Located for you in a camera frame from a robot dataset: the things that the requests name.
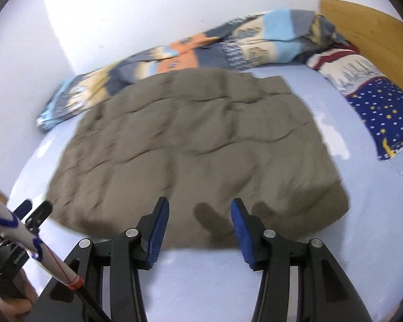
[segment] white patch on bed sheet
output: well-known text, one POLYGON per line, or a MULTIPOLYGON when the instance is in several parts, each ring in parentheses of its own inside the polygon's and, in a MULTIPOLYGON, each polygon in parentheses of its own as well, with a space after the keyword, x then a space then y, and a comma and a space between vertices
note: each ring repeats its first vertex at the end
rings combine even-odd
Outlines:
POLYGON ((53 140, 54 140, 54 138, 48 139, 46 142, 44 142, 44 144, 39 146, 39 149, 37 150, 37 154, 36 154, 37 158, 41 158, 46 153, 46 151, 48 151, 53 140))
POLYGON ((327 150, 331 156, 339 155, 342 160, 347 160, 351 157, 345 141, 334 126, 327 125, 323 122, 325 115, 320 112, 314 112, 315 123, 321 132, 323 141, 327 146, 327 150))

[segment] star pattern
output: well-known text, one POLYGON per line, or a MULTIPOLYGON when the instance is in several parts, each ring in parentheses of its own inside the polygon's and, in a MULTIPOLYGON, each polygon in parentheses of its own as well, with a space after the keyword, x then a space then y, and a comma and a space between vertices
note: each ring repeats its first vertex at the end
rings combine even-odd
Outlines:
POLYGON ((403 91, 400 87, 378 76, 346 98, 371 133, 380 160, 388 160, 403 149, 403 91))

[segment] silver screw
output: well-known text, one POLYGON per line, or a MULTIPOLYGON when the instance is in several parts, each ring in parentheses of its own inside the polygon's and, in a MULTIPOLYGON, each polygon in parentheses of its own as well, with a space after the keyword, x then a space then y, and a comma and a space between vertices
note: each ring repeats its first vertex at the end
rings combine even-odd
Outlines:
POLYGON ((128 229, 126 232, 125 232, 125 235, 127 236, 127 237, 134 237, 134 236, 137 236, 138 235, 138 230, 137 229, 128 229))
POLYGON ((316 248, 321 248, 322 247, 322 241, 318 240, 317 238, 314 238, 312 241, 310 241, 311 245, 316 247, 316 248))
POLYGON ((79 247, 81 248, 87 248, 91 244, 91 241, 87 238, 84 238, 83 240, 79 241, 79 247))
POLYGON ((274 238, 276 236, 276 232, 274 232, 273 230, 267 229, 267 230, 264 230, 264 236, 267 238, 274 238))

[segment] white stick with blue markings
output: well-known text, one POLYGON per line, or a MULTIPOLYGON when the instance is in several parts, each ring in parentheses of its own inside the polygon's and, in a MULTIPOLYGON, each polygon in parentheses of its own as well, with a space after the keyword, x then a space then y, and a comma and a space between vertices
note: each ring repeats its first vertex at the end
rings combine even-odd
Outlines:
POLYGON ((84 284, 82 277, 57 257, 38 236, 28 231, 17 216, 9 211, 1 202, 0 236, 21 244, 51 276, 70 289, 78 289, 84 284))

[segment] bed sheet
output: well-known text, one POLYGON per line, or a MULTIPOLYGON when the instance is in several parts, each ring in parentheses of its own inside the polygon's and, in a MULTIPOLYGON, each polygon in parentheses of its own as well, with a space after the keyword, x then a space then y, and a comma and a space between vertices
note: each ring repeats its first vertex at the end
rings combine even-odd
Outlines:
MULTIPOLYGON (((249 72, 261 78, 281 75, 313 113, 351 206, 342 219, 314 236, 334 254, 373 320, 382 321, 403 298, 403 151, 389 161, 379 161, 359 116, 319 73, 306 66, 268 66, 249 72)), ((60 154, 81 118, 63 122, 46 135, 13 187, 11 210, 26 198, 35 207, 43 201, 60 154)), ((50 219, 40 235, 62 259, 85 237, 50 219)), ((50 277, 32 259, 24 268, 40 293, 50 277)), ((294 283, 296 275, 293 270, 294 283)), ((250 321, 260 278, 261 273, 252 272, 238 250, 164 251, 152 270, 140 272, 151 321, 250 321)), ((293 284, 293 303, 296 288, 293 284)), ((290 310, 292 320, 295 312, 290 310)))

